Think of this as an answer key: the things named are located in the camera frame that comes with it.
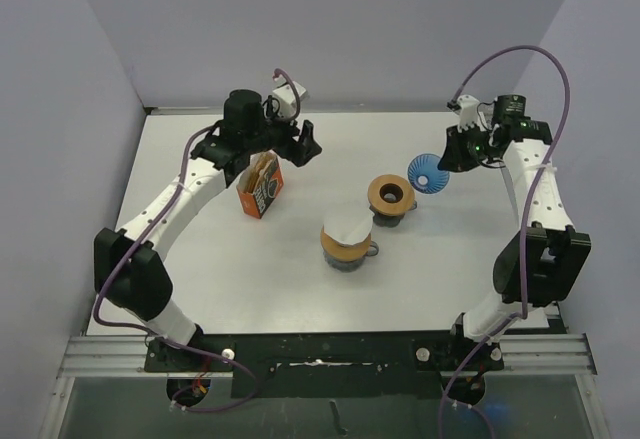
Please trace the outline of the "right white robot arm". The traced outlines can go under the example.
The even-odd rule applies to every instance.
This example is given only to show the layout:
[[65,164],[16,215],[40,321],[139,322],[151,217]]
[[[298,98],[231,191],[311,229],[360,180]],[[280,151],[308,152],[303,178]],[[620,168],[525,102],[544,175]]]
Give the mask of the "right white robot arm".
[[521,95],[497,97],[490,120],[480,105],[470,95],[449,102],[459,122],[446,131],[438,168],[501,170],[519,229],[494,261],[492,292],[459,315],[445,343],[446,358],[459,368],[478,360],[480,343],[497,343],[530,312],[566,299],[591,251],[560,196],[550,126],[526,115]]

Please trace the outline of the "white paper coffee filter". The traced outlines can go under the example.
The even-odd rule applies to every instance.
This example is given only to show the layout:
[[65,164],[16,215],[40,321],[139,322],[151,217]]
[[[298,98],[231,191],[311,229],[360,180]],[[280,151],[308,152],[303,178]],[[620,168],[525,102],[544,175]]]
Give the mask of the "white paper coffee filter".
[[324,218],[324,233],[342,246],[363,243],[373,227],[373,212],[366,207],[344,206],[330,210]]

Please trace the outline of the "grey glass carafe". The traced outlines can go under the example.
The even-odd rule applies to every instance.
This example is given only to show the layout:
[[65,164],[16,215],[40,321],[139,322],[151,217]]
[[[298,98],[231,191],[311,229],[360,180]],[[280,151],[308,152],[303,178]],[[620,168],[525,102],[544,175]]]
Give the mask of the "grey glass carafe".
[[355,260],[341,260],[334,256],[331,256],[326,251],[323,252],[325,262],[332,268],[340,272],[353,272],[361,267],[366,258],[377,256],[379,253],[379,246],[375,241],[372,241],[369,245],[366,253]]

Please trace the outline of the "grey plastic dripper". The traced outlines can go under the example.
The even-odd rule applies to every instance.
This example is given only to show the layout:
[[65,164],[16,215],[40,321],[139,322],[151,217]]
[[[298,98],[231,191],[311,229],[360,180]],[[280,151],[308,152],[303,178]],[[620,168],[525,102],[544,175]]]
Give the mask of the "grey plastic dripper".
[[369,209],[373,213],[373,223],[375,225],[380,227],[394,228],[400,224],[400,222],[403,220],[403,218],[408,212],[415,210],[417,206],[418,206],[417,201],[414,200],[410,208],[404,213],[399,215],[384,214],[379,210],[375,209],[372,205],[369,206]]

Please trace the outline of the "orange coffee filter box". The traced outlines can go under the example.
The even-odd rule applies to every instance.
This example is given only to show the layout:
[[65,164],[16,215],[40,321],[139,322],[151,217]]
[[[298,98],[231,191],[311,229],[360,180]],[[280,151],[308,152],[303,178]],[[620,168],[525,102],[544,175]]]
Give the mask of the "orange coffee filter box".
[[243,212],[261,219],[283,186],[278,156],[272,151],[256,154],[236,186]]

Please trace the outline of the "blue plastic dripper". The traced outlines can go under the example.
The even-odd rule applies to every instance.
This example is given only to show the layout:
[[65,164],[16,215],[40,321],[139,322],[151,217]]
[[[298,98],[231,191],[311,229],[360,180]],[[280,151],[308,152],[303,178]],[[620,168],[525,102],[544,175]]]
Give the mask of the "blue plastic dripper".
[[447,186],[450,173],[441,170],[438,167],[439,162],[439,156],[423,153],[409,163],[407,179],[414,190],[421,194],[431,195],[439,193]]

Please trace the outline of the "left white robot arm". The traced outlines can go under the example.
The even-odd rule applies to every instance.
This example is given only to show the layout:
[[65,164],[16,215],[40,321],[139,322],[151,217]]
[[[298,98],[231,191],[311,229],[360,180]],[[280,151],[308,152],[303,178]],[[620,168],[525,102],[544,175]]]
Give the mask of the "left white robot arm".
[[297,120],[308,95],[297,82],[284,83],[262,97],[248,89],[232,91],[223,115],[195,132],[182,153],[176,178],[137,216],[118,230],[102,229],[94,239],[93,306],[96,323],[104,301],[136,317],[132,328],[167,340],[168,358],[180,369],[200,364],[201,330],[172,299],[165,268],[168,252],[189,223],[228,189],[251,158],[273,151],[297,167],[322,151],[311,121]]

